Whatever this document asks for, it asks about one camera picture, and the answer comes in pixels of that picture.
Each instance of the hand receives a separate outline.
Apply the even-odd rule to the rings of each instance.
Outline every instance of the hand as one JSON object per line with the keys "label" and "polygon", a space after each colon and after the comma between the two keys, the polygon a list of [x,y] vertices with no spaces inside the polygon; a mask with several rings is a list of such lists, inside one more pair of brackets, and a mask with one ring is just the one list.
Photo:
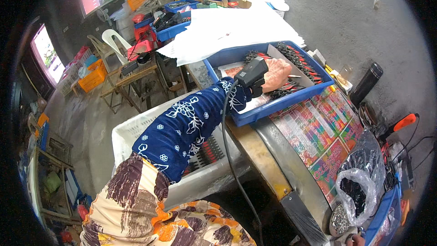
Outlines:
{"label": "hand", "polygon": [[264,74],[264,80],[266,81],[262,85],[264,93],[277,90],[285,85],[288,75],[292,71],[290,64],[286,63],[283,59],[266,59],[266,63],[269,71]]}
{"label": "hand", "polygon": [[353,235],[352,239],[346,240],[346,246],[364,246],[366,243],[366,240],[359,235]]}

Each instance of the yellow crate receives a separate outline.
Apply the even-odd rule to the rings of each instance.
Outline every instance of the yellow crate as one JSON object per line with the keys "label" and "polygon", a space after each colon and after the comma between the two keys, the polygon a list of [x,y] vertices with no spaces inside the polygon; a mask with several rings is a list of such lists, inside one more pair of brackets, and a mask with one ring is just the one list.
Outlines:
{"label": "yellow crate", "polygon": [[129,7],[131,7],[132,11],[138,9],[143,5],[145,0],[127,0]]}
{"label": "yellow crate", "polygon": [[86,93],[88,93],[90,90],[100,85],[101,83],[103,83],[106,74],[108,74],[102,59],[99,59],[96,62],[92,63],[88,67],[88,70],[93,72],[85,76],[83,79],[79,80],[80,87]]}

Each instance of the orange tool handle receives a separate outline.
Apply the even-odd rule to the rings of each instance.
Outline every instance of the orange tool handle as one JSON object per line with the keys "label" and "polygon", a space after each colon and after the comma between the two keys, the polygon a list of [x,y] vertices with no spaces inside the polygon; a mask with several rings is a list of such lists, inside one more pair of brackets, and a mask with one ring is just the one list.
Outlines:
{"label": "orange tool handle", "polygon": [[403,118],[397,124],[395,124],[395,126],[393,127],[393,131],[401,130],[402,128],[415,122],[416,122],[416,116],[413,113],[408,114],[405,118]]}

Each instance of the blue patterned sleeve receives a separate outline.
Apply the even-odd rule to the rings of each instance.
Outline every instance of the blue patterned sleeve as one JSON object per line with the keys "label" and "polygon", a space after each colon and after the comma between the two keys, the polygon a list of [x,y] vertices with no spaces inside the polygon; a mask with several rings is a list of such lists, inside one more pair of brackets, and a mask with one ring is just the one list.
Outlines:
{"label": "blue patterned sleeve", "polygon": [[[223,103],[234,80],[225,77],[207,89],[176,102],[135,141],[132,151],[150,161],[170,183],[177,183],[200,146],[221,122]],[[240,111],[252,100],[249,88],[237,85],[226,112]]]}

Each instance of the black thermos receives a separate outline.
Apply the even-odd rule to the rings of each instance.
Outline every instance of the black thermos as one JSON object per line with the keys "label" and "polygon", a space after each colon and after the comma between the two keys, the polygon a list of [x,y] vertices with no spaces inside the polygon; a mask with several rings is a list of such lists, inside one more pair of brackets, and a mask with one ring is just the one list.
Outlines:
{"label": "black thermos", "polygon": [[351,101],[356,107],[360,105],[364,97],[366,97],[370,90],[373,89],[383,73],[384,71],[381,66],[378,63],[373,62],[363,79],[361,79],[360,83],[351,93]]}

